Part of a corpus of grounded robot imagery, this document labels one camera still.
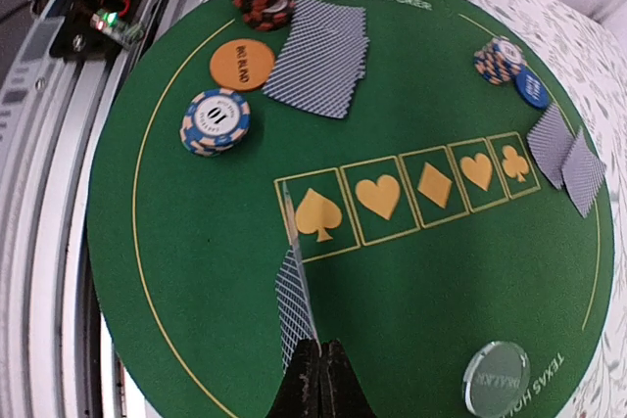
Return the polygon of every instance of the poker mat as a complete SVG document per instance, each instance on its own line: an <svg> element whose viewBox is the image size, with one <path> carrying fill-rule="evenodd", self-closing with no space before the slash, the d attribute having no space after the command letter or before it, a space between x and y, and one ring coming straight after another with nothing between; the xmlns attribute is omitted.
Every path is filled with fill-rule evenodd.
<svg viewBox="0 0 627 418"><path fill-rule="evenodd" d="M178 22L121 89L87 221L121 360L165 418L265 416L283 375L274 280L288 249L285 182L320 339L342 342L377 416L469 416L462 375L494 340L529 356L516 416L555 416L602 335L608 192L579 215L526 149L542 112L511 83L483 79L473 53L506 35L573 133L581 117L530 48L464 0L325 1L366 8L366 75L346 119L258 90L244 94L251 127L235 148L213 158L183 148L186 108L217 88L213 52L252 38L278 55L289 32L252 30L230 0Z"/></svg>

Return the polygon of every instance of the white patterned tablecloth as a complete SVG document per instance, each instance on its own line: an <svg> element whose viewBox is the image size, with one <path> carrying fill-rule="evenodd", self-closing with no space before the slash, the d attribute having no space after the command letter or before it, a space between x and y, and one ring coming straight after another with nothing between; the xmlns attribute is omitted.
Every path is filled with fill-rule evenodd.
<svg viewBox="0 0 627 418"><path fill-rule="evenodd" d="M627 416L627 60L612 33L557 0L468 1L518 34L548 65L586 122L597 151L607 164L605 178L614 222L615 251L610 307L590 368L558 416L624 418Z"/></svg>

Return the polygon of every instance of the blue poker chip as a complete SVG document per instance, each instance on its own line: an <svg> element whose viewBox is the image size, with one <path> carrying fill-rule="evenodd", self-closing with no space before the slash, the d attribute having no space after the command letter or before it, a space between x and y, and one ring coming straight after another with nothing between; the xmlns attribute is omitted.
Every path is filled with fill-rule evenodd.
<svg viewBox="0 0 627 418"><path fill-rule="evenodd" d="M185 148L201 156L218 155L235 146L248 132L251 110L238 93L220 88L197 95L180 128Z"/></svg>
<svg viewBox="0 0 627 418"><path fill-rule="evenodd" d="M531 70L523 70L516 76L516 90L525 102L538 110L544 110L551 101L547 87Z"/></svg>

